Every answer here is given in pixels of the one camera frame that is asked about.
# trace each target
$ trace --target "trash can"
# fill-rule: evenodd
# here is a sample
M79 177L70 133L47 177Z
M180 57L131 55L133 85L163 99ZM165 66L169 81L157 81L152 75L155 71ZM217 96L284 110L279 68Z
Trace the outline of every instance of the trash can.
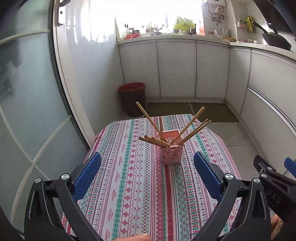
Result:
M123 109L128 116L139 117L143 115L142 111L136 105L137 101L146 110L145 87L146 85L144 83L130 83L118 88Z

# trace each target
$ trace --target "black wok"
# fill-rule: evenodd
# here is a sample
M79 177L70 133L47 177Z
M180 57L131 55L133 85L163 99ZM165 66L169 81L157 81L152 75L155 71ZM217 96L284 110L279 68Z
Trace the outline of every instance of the black wok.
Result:
M265 41L270 46L278 47L281 49L285 49L290 51L292 46L291 44L283 37L278 34L278 32L273 29L274 33L267 32L264 28L262 28L258 23L252 22L256 27L260 28L264 33L262 34Z

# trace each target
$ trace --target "dark green mat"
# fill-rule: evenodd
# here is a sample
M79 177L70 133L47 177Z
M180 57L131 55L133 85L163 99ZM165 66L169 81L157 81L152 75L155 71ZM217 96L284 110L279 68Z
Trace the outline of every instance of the dark green mat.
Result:
M189 103L148 103L147 110L149 116L192 114Z
M205 110L198 117L200 121L209 119L212 122L239 122L235 115L225 104L216 103L191 103L194 114L196 114L203 106Z

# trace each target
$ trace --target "metal screw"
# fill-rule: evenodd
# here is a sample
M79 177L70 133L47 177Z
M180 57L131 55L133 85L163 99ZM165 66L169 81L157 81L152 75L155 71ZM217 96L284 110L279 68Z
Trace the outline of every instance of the metal screw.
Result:
M40 177L35 178L34 182L35 182L35 183L39 183L39 182L41 182L41 178L40 178Z
M227 174L225 175L225 177L226 177L227 179L231 180L231 179L233 178L233 175L230 174L230 173L227 173Z
M67 180L69 178L69 174L65 173L61 176L62 180Z
M255 183L260 183L259 178L254 178L254 182L255 182Z

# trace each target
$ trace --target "tablecloth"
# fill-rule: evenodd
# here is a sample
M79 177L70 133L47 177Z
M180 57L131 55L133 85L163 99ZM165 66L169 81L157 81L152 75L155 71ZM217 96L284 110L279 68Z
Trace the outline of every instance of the tablecloth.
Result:
M192 117L163 116L163 128L182 130ZM152 119L159 126L159 118ZM196 120L182 137L199 124ZM191 240L217 204L193 165L194 153L201 150L224 173L240 178L239 173L225 143L209 128L185 143L181 164L164 166L159 147L138 139L145 134L157 136L146 118L116 121L97 134L88 156L98 151L102 165L78 204L104 240L141 233L157 241ZM229 231L239 202L237 199L222 234ZM62 223L73 234L65 216Z

